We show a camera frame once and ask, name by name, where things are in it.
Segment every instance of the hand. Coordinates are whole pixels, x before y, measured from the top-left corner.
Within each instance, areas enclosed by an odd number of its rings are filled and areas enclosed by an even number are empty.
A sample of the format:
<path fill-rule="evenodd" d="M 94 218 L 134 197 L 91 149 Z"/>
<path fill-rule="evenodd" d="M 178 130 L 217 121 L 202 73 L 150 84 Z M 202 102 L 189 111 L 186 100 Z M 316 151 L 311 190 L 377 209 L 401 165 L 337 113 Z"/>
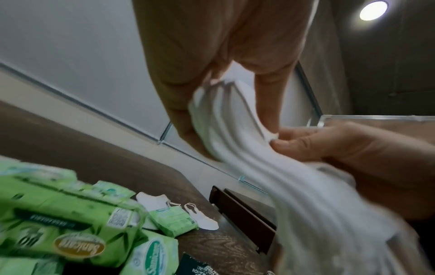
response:
<path fill-rule="evenodd" d="M 435 146 L 355 123 L 286 128 L 272 148 L 299 161 L 325 160 L 350 172 L 357 190 L 408 220 L 435 214 Z"/>
<path fill-rule="evenodd" d="M 134 0 L 151 80 L 180 137 L 210 157 L 188 102 L 235 60 L 255 73 L 257 112 L 279 129 L 284 89 L 318 0 Z"/>

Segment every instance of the ceiling light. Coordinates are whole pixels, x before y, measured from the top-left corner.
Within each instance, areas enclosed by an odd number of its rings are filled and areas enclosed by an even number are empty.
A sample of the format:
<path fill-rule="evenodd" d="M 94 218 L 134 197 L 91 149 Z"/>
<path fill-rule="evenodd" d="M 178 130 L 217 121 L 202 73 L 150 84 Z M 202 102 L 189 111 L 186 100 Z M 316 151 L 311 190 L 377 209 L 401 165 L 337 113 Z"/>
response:
<path fill-rule="evenodd" d="M 364 21 L 374 20 L 381 17 L 388 8 L 388 4 L 385 1 L 376 1 L 368 4 L 359 14 L 359 18 Z"/>

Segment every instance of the orange oval logo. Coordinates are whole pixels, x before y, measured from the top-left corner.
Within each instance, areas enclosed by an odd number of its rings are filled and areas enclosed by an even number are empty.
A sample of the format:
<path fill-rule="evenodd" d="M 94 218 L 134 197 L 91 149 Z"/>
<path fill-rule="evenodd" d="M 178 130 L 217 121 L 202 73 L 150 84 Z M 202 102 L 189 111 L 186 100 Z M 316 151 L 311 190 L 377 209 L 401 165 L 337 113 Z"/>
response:
<path fill-rule="evenodd" d="M 92 258 L 103 253 L 105 242 L 92 234 L 69 233 L 61 235 L 54 240 L 56 250 L 71 258 Z"/>

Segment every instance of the dark gray ceiling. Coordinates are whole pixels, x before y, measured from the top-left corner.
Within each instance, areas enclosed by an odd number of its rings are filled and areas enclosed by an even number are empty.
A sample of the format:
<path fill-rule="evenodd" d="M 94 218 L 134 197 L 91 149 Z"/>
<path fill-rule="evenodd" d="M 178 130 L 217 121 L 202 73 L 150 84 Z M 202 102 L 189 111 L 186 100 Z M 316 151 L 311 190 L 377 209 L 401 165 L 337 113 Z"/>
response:
<path fill-rule="evenodd" d="M 373 1 L 331 0 L 356 113 L 435 116 L 435 0 L 386 0 L 360 20 Z"/>

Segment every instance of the green oval logo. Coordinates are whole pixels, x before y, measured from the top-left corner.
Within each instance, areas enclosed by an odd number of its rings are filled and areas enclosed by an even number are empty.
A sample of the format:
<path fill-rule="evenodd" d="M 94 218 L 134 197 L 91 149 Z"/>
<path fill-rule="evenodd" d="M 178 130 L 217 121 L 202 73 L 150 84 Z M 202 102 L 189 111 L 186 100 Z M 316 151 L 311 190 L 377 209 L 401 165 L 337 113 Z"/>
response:
<path fill-rule="evenodd" d="M 145 252 L 145 273 L 147 275 L 164 275 L 166 261 L 162 241 L 160 239 L 152 240 Z"/>

